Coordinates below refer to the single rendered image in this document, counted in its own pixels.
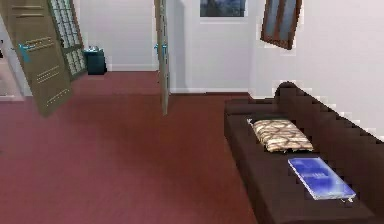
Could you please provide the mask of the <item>dark teal bin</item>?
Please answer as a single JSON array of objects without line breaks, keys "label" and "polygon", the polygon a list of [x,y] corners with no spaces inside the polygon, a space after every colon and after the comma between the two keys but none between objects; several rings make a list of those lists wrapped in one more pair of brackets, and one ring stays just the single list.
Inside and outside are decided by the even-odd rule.
[{"label": "dark teal bin", "polygon": [[89,75],[104,75],[107,72],[103,49],[84,50],[83,53]]}]

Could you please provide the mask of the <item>dark brown sofa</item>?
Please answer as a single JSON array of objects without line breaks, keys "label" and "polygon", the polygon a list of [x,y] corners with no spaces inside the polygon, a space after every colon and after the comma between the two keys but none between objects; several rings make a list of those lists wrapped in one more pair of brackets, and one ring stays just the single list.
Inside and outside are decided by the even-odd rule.
[{"label": "dark brown sofa", "polygon": [[[311,141],[304,153],[271,153],[253,118],[286,118]],[[258,224],[384,224],[384,142],[340,116],[292,82],[275,96],[225,103],[224,134]],[[288,165],[320,157],[355,192],[352,201],[315,200]]]}]

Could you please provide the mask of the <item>brown framed window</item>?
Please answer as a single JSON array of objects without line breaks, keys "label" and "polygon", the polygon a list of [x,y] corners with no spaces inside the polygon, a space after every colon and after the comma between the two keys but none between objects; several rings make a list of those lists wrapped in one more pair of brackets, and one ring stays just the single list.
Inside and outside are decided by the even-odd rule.
[{"label": "brown framed window", "polygon": [[260,39],[291,50],[302,0],[266,0]]}]

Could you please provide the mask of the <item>beige patterned pillow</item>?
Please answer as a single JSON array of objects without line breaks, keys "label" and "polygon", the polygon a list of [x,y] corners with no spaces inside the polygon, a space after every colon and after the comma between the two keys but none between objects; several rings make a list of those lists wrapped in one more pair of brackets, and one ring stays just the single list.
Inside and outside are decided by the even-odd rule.
[{"label": "beige patterned pillow", "polygon": [[257,140],[271,153],[313,151],[311,141],[287,119],[248,119]]}]

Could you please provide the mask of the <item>olive panelled room door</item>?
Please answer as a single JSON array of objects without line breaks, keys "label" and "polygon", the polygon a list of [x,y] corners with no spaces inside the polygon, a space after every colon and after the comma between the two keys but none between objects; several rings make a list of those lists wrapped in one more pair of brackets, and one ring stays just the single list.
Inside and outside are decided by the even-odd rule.
[{"label": "olive panelled room door", "polygon": [[[0,16],[41,116],[48,117],[72,96],[69,71],[47,0],[0,0]],[[19,44],[33,46],[26,63]]]}]

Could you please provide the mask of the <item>blue framed picture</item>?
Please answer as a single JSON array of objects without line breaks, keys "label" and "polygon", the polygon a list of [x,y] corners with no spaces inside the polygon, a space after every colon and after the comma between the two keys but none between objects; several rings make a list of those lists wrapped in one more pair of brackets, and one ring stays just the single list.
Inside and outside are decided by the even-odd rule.
[{"label": "blue framed picture", "polygon": [[200,0],[201,17],[243,17],[246,0]]}]

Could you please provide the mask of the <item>glass paned brown door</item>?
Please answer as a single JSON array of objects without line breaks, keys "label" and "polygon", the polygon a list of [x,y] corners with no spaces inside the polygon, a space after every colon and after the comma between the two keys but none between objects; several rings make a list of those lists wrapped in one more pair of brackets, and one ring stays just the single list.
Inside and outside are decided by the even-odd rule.
[{"label": "glass paned brown door", "polygon": [[86,72],[86,65],[73,0],[47,0],[47,2],[70,80],[75,80]]}]

